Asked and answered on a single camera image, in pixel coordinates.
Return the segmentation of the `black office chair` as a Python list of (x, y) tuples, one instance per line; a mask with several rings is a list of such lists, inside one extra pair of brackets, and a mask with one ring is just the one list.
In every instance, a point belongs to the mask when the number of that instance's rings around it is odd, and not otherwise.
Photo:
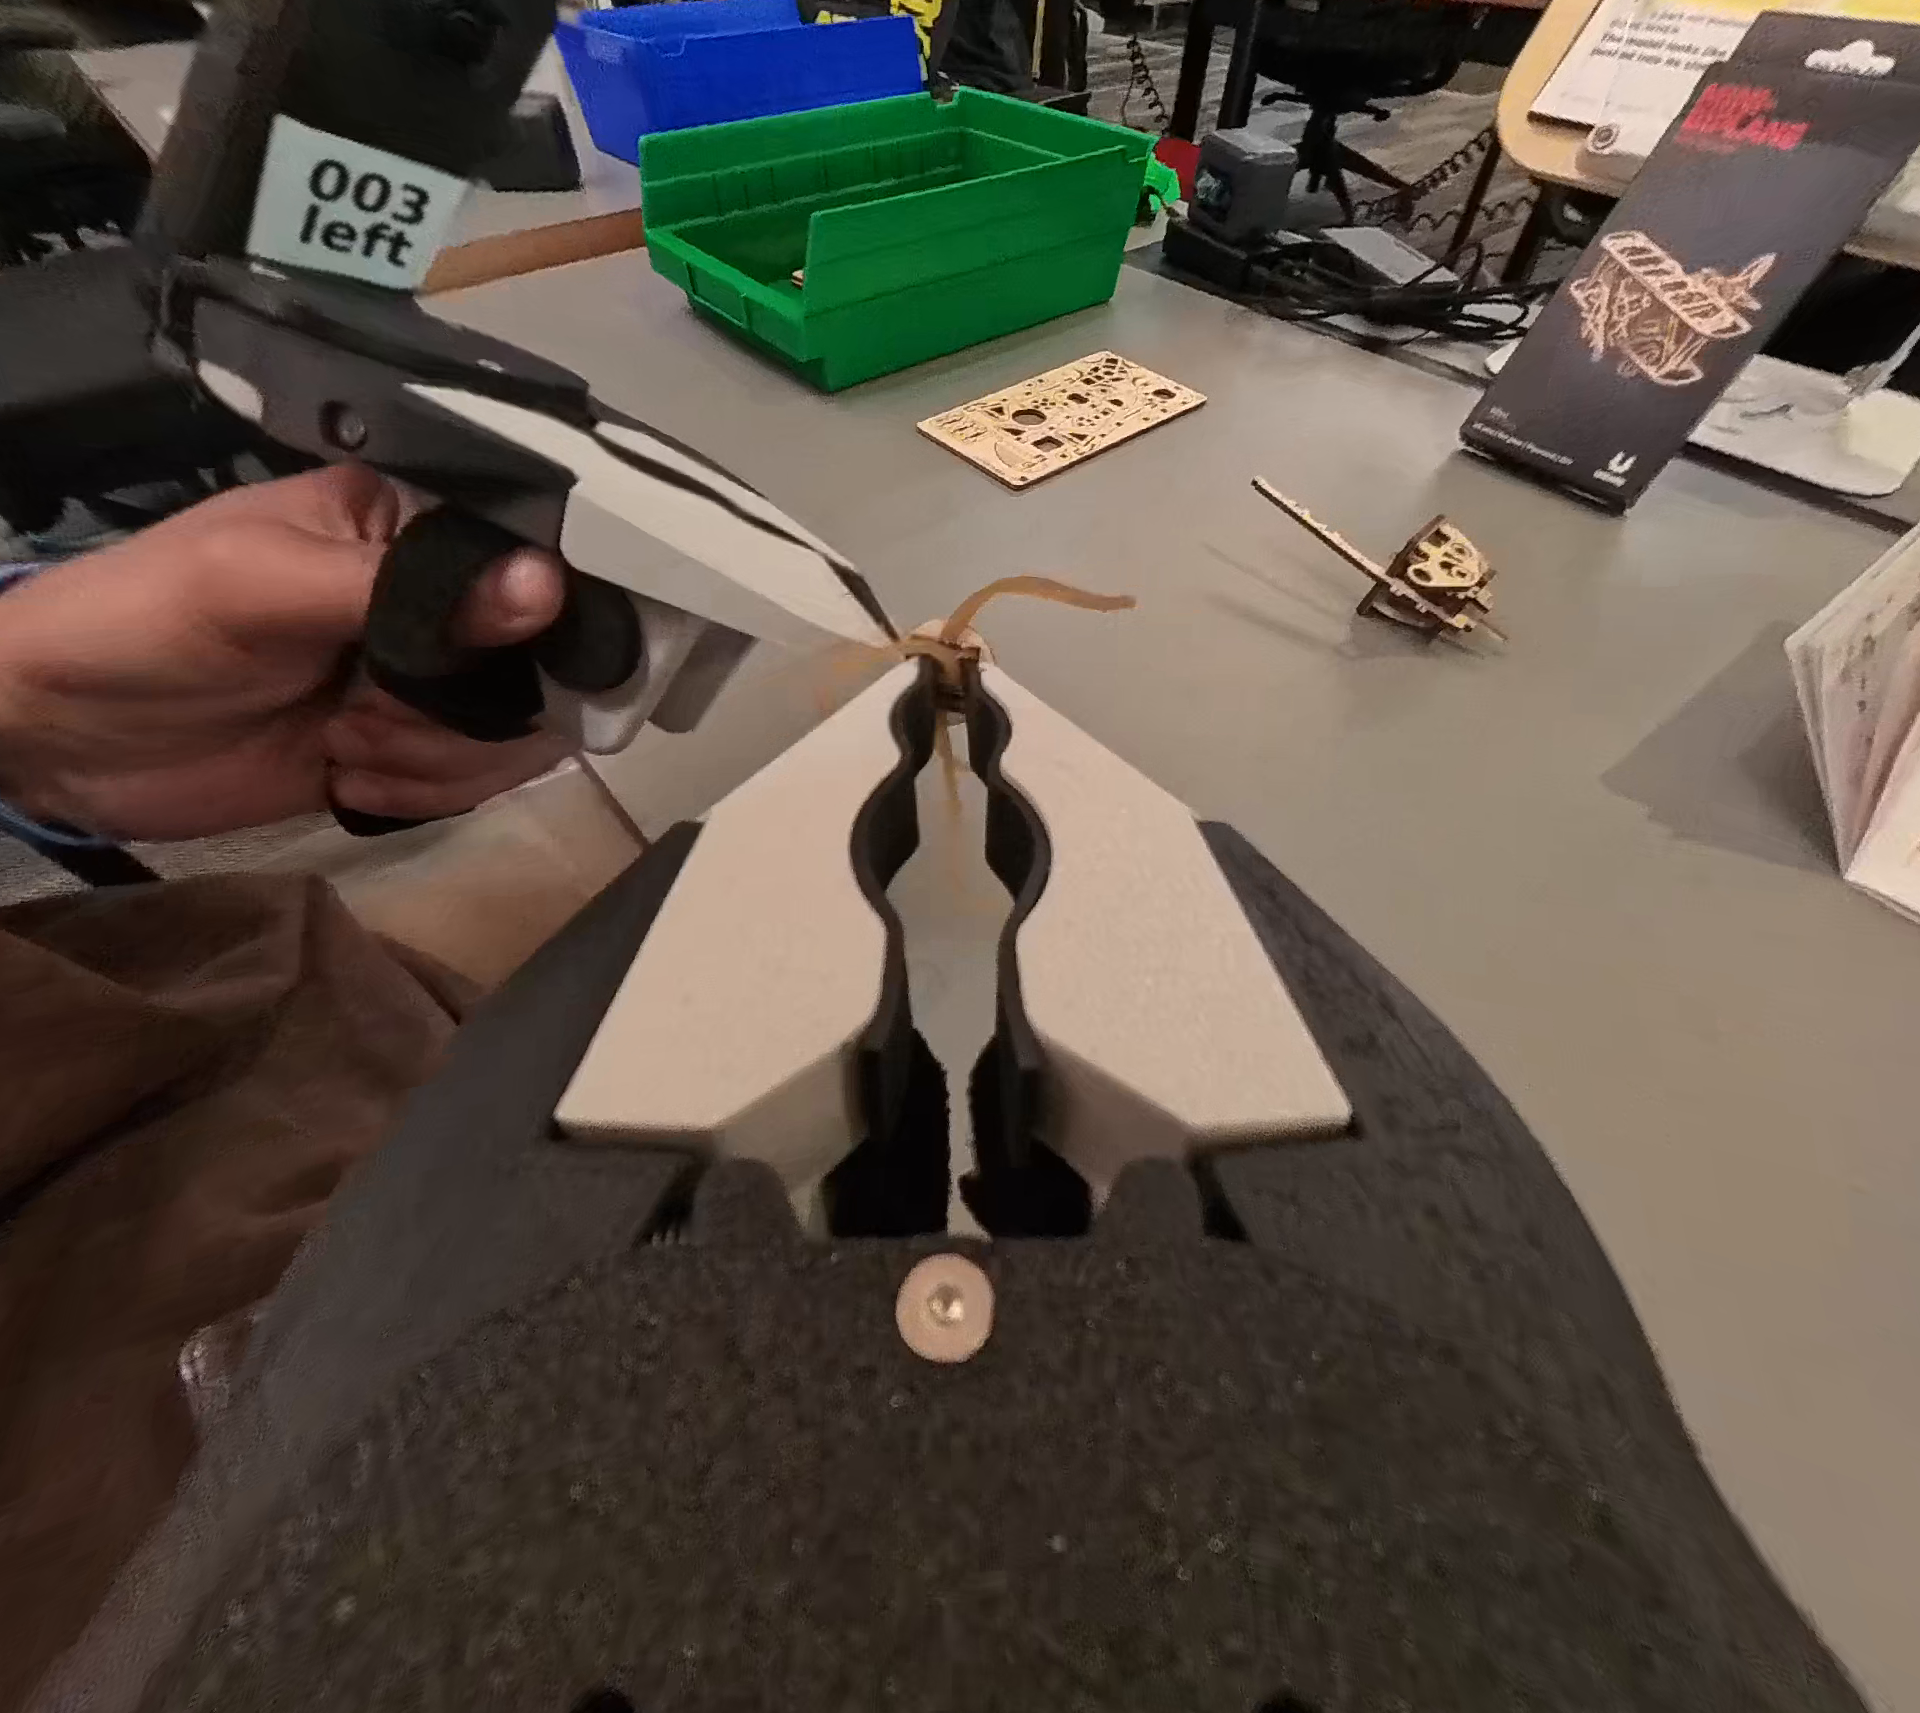
[(1310, 102), (1296, 155), (1346, 222), (1354, 222), (1351, 176), (1386, 190), (1386, 219), (1411, 219), (1411, 180), (1339, 144), (1339, 125), (1381, 125), (1386, 96), (1447, 86), (1482, 17), (1469, 0), (1262, 0), (1250, 76), (1271, 78), (1262, 102)]

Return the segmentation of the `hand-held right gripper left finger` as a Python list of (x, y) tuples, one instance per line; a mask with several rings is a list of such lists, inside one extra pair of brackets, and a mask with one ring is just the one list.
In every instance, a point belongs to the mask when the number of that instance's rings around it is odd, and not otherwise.
[(836, 1236), (941, 1231), (941, 1069), (911, 1021), (890, 875), (941, 674), (900, 661), (730, 787), (653, 917), (549, 1128), (767, 1163)]

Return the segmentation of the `blue plastic bin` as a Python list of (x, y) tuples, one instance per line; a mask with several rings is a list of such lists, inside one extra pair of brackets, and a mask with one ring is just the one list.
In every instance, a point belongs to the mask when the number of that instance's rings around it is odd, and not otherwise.
[(806, 17), (797, 0), (594, 4), (558, 22), (586, 144), (637, 169), (647, 135), (924, 93), (918, 17)]

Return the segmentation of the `white sheet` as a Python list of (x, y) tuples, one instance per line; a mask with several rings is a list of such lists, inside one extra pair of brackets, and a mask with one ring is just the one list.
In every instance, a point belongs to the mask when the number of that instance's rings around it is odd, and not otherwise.
[(1746, 357), (1722, 400), (1692, 425), (1692, 454), (1887, 503), (1920, 464), (1920, 400), (1869, 370), (1833, 379), (1791, 357)]

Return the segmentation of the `person's left hand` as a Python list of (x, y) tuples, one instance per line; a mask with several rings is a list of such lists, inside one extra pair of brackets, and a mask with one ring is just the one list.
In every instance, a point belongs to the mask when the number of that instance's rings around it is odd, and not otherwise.
[(469, 744), (352, 669), (411, 514), (374, 472), (307, 472), (10, 584), (6, 807), (92, 840), (207, 840), (325, 807), (440, 824), (563, 764), (558, 737)]

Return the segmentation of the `tan rubber band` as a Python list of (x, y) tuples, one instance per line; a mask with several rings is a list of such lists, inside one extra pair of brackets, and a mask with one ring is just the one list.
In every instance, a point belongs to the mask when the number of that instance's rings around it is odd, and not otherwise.
[[(1089, 591), (1089, 585), (1069, 585), (1069, 584), (1056, 584), (1056, 573), (996, 573), (996, 584), (972, 585), (946, 612), (946, 624), (976, 624), (996, 597), (1038, 597), (1038, 605), (1064, 605), (1064, 612), (1131, 612), (1143, 605), (1131, 591)], [(825, 737), (825, 726), (836, 716), (828, 697), (845, 697), (845, 702), (861, 697), (856, 674), (890, 674), (890, 669), (924, 674), (929, 661), (902, 661), (900, 637), (890, 643), (819, 643), (806, 656), (811, 730), (793, 751), (811, 751)], [(957, 754), (957, 730), (946, 726), (957, 716), (934, 702), (929, 754), (941, 764), (946, 824), (960, 824), (960, 754)], [(856, 824), (861, 824), (866, 797), (874, 797), (874, 787), (856, 792), (845, 754), (828, 754), (828, 764), (811, 770), (811, 787), (797, 797), (797, 824), (806, 824), (806, 832), (819, 847), (828, 840), (828, 824), (836, 824), (836, 847), (845, 847), (849, 875), (856, 875)]]

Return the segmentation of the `black model kit box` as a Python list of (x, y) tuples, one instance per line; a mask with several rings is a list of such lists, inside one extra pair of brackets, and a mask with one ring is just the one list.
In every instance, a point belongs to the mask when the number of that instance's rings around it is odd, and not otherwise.
[(1637, 508), (1853, 250), (1913, 144), (1913, 22), (1759, 13), (1502, 367), (1462, 454)]

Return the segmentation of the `grey power adapter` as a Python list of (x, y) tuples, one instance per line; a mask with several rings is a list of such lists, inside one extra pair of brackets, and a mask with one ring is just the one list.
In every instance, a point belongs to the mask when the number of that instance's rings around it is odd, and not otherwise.
[(1386, 230), (1325, 230), (1313, 240), (1325, 281), (1354, 293), (1447, 293), (1458, 270)]

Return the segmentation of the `person's brown shirt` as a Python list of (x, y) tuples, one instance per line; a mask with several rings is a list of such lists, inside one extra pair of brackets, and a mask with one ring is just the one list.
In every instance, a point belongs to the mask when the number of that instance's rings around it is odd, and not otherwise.
[(0, 1674), (24, 1704), (196, 1455), (196, 1351), (647, 832), (558, 764), (413, 858), (6, 903), (0, 997)]

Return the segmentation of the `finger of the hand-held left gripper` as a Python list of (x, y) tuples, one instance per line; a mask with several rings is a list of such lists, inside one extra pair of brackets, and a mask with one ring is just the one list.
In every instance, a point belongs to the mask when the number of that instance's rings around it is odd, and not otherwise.
[(647, 421), (594, 414), (594, 508), (654, 552), (709, 612), (888, 612), (866, 573), (793, 514)]
[(568, 425), (549, 410), (452, 382), (411, 382), (411, 393), (568, 475), (549, 552), (576, 573), (730, 624), (759, 643), (900, 643), (900, 624), (849, 557), (654, 425), (594, 400), (586, 425)]

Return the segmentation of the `green plastic bin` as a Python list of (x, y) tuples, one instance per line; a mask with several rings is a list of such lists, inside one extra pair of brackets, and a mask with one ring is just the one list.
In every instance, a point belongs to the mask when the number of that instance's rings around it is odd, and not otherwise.
[(1117, 298), (1152, 135), (900, 93), (637, 144), (653, 266), (694, 317), (856, 391)]

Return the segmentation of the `plywood parts sheet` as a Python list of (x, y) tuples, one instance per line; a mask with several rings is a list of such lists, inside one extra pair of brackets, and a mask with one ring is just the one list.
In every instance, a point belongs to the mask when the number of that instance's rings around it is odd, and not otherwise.
[(1023, 496), (1152, 425), (1197, 414), (1201, 400), (1206, 393), (1180, 379), (1159, 379), (1123, 355), (1089, 355), (1026, 382), (941, 410), (918, 421), (918, 432)]

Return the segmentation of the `black equipment box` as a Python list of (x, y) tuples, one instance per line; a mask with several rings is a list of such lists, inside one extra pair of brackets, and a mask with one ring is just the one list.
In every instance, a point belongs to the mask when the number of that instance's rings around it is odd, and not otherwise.
[(522, 93), (507, 149), (487, 169), (494, 190), (581, 190), (581, 155), (558, 93)]

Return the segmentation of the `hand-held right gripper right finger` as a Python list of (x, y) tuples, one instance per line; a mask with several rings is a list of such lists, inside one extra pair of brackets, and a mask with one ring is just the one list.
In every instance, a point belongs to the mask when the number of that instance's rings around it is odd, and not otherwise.
[(1320, 1143), (1354, 1128), (1197, 807), (1004, 669), (972, 754), (1015, 910), (1004, 1021), (1026, 1133), (1089, 1197), (1129, 1163)]

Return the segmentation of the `small wooden model part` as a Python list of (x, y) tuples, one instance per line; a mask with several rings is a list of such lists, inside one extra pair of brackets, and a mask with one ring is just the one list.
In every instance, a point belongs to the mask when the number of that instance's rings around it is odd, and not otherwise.
[(946, 624), (946, 616), (902, 633), (900, 656), (934, 669), (934, 702), (946, 716), (964, 710), (976, 669), (996, 661), (976, 624)]

